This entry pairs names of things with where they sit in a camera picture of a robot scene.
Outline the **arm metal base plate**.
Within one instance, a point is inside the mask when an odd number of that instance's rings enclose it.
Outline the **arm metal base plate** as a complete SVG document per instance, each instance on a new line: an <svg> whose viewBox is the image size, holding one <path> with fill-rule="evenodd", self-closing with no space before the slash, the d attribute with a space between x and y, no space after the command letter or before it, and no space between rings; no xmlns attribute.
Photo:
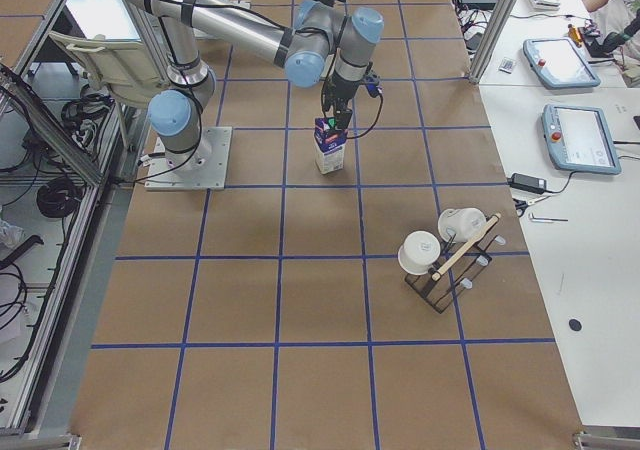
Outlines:
<svg viewBox="0 0 640 450"><path fill-rule="evenodd" d="M149 191L186 191L186 190L223 190L225 188L229 152L233 129L224 127L205 127L202 142L188 163L175 170L189 156L180 158L169 154L150 160L149 174L152 178L144 181Z"/></svg>

